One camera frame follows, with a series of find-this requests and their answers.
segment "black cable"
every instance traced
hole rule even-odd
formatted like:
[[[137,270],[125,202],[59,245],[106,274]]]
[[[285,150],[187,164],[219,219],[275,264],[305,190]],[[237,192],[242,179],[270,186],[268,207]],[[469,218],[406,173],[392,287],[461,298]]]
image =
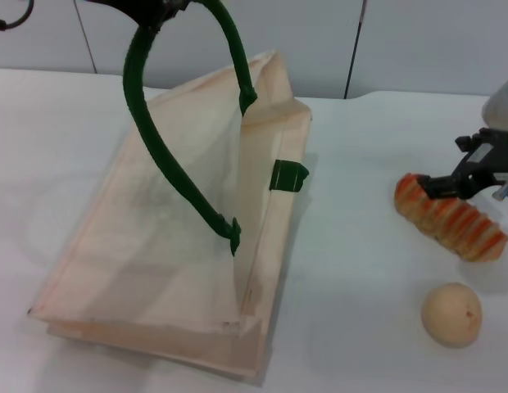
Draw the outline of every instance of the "black cable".
[[[33,10],[34,10],[34,0],[29,0],[28,8],[26,9],[25,13],[21,18],[19,18],[15,22],[7,23],[6,21],[0,19],[0,31],[14,29],[15,27],[21,26],[30,17]]]

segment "beige bag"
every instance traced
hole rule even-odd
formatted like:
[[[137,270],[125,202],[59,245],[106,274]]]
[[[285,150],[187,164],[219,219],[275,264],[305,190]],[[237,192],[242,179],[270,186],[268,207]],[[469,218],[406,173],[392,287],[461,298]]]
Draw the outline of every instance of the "beige bag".
[[[232,68],[148,104],[202,194],[238,219],[235,257],[166,181],[134,126],[30,312],[51,333],[257,372],[296,196],[270,190],[274,163],[301,161],[311,111],[293,98],[277,53],[249,66],[258,100],[243,121]]]

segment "bag handle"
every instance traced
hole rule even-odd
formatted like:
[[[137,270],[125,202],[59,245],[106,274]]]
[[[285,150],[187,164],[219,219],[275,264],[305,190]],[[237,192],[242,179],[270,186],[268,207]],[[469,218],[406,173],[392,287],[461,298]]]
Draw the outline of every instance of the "bag handle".
[[[201,3],[212,13],[225,33],[238,77],[240,88],[239,106],[242,115],[245,115],[248,107],[257,99],[257,95],[252,86],[247,58],[238,30],[220,0],[195,0],[195,2]],[[190,202],[215,233],[230,240],[230,250],[234,255],[240,243],[241,228],[238,221],[234,218],[232,223],[229,224],[223,215],[214,210],[192,179],[172,156],[161,135],[157,132],[148,111],[143,92],[143,71],[157,33],[158,29],[140,25],[130,44],[123,70],[123,89],[130,114],[134,118],[141,138],[159,170],[174,189]]]

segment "bread roll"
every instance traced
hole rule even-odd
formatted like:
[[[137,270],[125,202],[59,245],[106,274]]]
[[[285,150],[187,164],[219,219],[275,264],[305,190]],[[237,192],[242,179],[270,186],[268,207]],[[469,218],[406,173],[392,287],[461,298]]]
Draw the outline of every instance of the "bread roll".
[[[401,215],[463,260],[500,258],[508,237],[498,224],[457,198],[429,199],[417,178],[417,174],[406,174],[396,186],[394,204]]]

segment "white tabletop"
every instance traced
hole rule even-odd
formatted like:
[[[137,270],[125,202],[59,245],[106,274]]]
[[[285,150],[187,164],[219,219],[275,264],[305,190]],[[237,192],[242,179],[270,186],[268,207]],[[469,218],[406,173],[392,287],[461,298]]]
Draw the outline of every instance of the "white tabletop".
[[[159,91],[148,90],[149,97]],[[119,77],[0,70],[0,393],[508,392],[508,249],[461,263],[392,205],[405,172],[449,174],[485,97],[304,99],[314,113],[266,373],[241,382],[45,334],[25,312],[129,128]],[[479,207],[508,231],[508,201]],[[464,350],[420,323],[426,292],[463,282],[484,324]]]

